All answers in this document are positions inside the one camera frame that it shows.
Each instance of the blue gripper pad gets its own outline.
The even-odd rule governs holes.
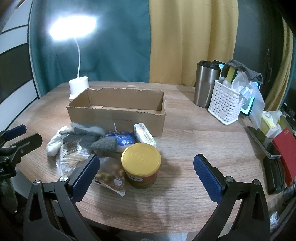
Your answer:
[[[91,158],[91,160],[89,161],[89,159],[87,159],[86,162],[89,163],[86,166],[83,165],[82,167],[80,167],[83,170],[79,170],[79,176],[76,177],[76,181],[72,184],[71,200],[73,202],[80,202],[83,199],[87,189],[89,188],[92,180],[94,179],[96,173],[100,168],[99,157],[91,155],[89,158]]]
[[[27,131],[27,128],[25,125],[17,126],[15,128],[12,128],[12,129],[6,131],[4,134],[4,139],[6,141],[10,141],[16,137],[19,137],[19,136],[25,134],[26,131]]]
[[[199,155],[195,156],[193,160],[193,168],[204,185],[211,200],[219,204],[222,200],[222,187],[211,172],[210,168]]]

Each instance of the black case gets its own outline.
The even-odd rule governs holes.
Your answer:
[[[269,159],[267,156],[263,159],[263,165],[267,181],[267,193],[280,193],[285,188],[285,173],[279,158]]]

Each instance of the wooden table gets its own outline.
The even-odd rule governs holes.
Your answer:
[[[261,181],[266,192],[263,152],[245,132],[242,119],[223,125],[204,108],[192,103],[193,87],[148,84],[92,82],[92,88],[127,87],[163,90],[167,114],[162,137],[155,138],[162,163],[157,180],[150,188],[139,190],[126,182],[126,194],[119,194],[92,183],[84,199],[77,203],[82,215],[112,227],[147,233],[199,231],[213,213],[212,202],[193,169],[193,158],[202,153],[225,176],[236,181]],[[46,144],[62,126],[70,126],[66,110],[69,85],[61,84],[42,97],[20,116],[15,125],[25,124],[26,135],[35,132],[43,138],[37,150],[24,156],[17,165],[30,180],[55,182],[55,158],[47,157]],[[267,195],[271,205],[276,195]],[[234,206],[229,222],[239,208]]]

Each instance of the gold lid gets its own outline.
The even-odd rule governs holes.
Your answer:
[[[125,171],[132,176],[148,177],[158,171],[161,156],[154,146],[136,143],[124,150],[121,163]]]

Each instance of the teal curtain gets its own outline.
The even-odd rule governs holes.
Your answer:
[[[149,82],[150,19],[148,0],[33,0],[29,22],[32,69],[41,95],[77,77],[74,39],[49,34],[60,17],[90,15],[95,30],[77,38],[80,76],[89,81]]]
[[[289,80],[288,80],[287,88],[285,91],[285,95],[283,97],[283,100],[281,101],[280,107],[283,105],[288,95],[292,82],[295,82],[295,81],[296,81],[296,38],[293,36],[293,54],[292,54],[292,60],[291,60],[290,75],[289,75]]]

